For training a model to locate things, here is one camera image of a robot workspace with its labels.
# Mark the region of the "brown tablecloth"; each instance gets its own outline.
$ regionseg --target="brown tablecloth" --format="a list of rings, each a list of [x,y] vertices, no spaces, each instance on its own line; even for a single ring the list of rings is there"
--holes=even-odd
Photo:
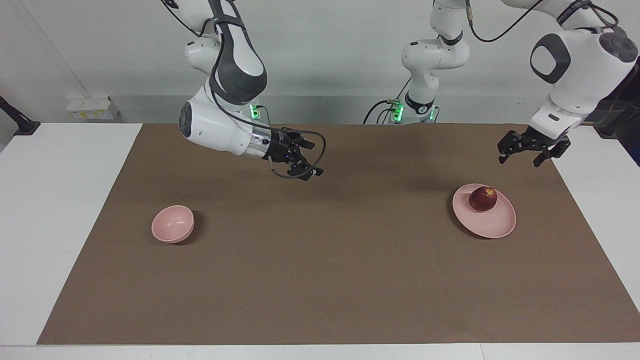
[[[312,126],[329,141],[326,173],[304,183],[144,125],[39,343],[640,341],[553,163],[499,165],[512,127]],[[511,235],[481,240],[457,222],[467,183],[511,200]],[[183,245],[150,233],[174,204],[196,215]]]

